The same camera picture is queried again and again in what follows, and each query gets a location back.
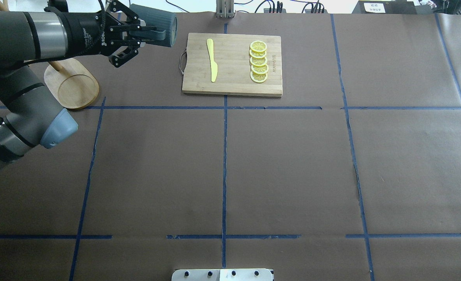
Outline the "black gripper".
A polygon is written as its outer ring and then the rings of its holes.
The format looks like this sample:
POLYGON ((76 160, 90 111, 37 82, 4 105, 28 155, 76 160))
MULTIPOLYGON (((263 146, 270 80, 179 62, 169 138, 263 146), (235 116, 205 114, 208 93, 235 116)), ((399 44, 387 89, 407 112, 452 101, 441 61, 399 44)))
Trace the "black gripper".
POLYGON ((107 12, 96 13, 61 13, 61 21, 67 35, 66 57, 84 55, 109 56, 109 62, 119 68, 138 55, 138 49, 145 42, 138 39, 115 40, 111 32, 151 31, 154 25, 148 25, 141 20, 129 7, 119 0, 108 0, 107 12), (125 21, 116 19, 111 13, 122 13, 125 21))

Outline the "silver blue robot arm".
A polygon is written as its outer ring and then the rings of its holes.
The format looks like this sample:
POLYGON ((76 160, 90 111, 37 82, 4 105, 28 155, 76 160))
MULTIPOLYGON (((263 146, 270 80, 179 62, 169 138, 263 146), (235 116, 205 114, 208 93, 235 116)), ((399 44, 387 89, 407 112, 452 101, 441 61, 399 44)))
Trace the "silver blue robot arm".
POLYGON ((49 2, 43 12, 0 11, 0 170, 43 146, 51 149, 78 123, 34 74, 31 64, 104 55, 120 67, 150 39, 157 25, 113 0, 97 12, 69 12, 49 2))

